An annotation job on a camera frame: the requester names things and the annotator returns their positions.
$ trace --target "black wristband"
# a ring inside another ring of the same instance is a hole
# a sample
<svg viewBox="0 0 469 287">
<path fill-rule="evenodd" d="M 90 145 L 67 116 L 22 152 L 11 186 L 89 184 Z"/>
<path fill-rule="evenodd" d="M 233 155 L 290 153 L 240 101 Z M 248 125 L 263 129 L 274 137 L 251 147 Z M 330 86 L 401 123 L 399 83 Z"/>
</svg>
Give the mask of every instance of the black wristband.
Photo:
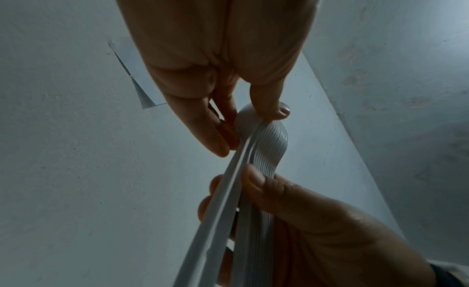
<svg viewBox="0 0 469 287">
<path fill-rule="evenodd" d="M 436 275 L 437 287 L 464 287 L 464 285 L 450 272 L 445 271 L 439 266 L 430 264 Z"/>
</svg>

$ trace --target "ceiling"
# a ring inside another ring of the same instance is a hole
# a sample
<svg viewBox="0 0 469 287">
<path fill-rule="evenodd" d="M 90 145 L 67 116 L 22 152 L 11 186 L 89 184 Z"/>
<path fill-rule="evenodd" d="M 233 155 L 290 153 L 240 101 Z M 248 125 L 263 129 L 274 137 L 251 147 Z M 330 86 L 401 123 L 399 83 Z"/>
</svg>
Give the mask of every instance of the ceiling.
<svg viewBox="0 0 469 287">
<path fill-rule="evenodd" d="M 304 54 L 408 241 L 469 265 L 469 0 L 323 0 Z"/>
</svg>

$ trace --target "sleeve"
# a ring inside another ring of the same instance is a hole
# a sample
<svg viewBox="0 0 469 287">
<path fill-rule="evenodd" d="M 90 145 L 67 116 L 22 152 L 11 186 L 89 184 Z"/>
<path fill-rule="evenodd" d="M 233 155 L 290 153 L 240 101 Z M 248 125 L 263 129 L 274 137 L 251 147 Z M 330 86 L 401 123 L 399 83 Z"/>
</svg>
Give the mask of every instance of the sleeve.
<svg viewBox="0 0 469 287">
<path fill-rule="evenodd" d="M 437 287 L 469 287 L 466 276 L 456 268 L 444 269 L 430 264 L 436 275 Z"/>
</svg>

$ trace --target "white wall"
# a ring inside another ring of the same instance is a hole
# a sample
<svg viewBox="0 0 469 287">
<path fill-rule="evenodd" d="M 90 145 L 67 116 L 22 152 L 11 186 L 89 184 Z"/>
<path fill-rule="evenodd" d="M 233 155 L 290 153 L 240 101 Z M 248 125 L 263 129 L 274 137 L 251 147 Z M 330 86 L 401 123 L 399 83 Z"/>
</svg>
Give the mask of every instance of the white wall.
<svg viewBox="0 0 469 287">
<path fill-rule="evenodd" d="M 303 49 L 410 243 L 469 265 L 469 0 L 323 0 Z"/>
<path fill-rule="evenodd" d="M 0 286 L 169 286 L 228 159 L 141 109 L 107 45 L 127 34 L 113 0 L 0 0 L 0 26 Z M 400 233 L 303 56 L 282 99 L 279 172 Z"/>
</svg>

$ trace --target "person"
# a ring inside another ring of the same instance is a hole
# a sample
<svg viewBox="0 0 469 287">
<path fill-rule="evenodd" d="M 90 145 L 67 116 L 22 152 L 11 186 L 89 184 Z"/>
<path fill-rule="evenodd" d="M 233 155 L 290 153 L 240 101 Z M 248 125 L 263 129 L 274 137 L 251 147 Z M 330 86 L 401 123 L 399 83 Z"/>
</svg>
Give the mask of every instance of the person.
<svg viewBox="0 0 469 287">
<path fill-rule="evenodd" d="M 239 78 L 251 84 L 256 112 L 288 117 L 279 101 L 320 0 L 116 0 L 142 59 L 168 105 L 218 156 L 235 150 Z M 219 113 L 211 105 L 214 102 Z M 220 176 L 210 184 L 213 194 Z M 275 216 L 275 286 L 459 286 L 391 230 L 345 203 L 328 199 L 253 166 L 243 189 Z M 203 217 L 210 197 L 202 201 Z M 227 250 L 219 283 L 227 286 Z"/>
</svg>

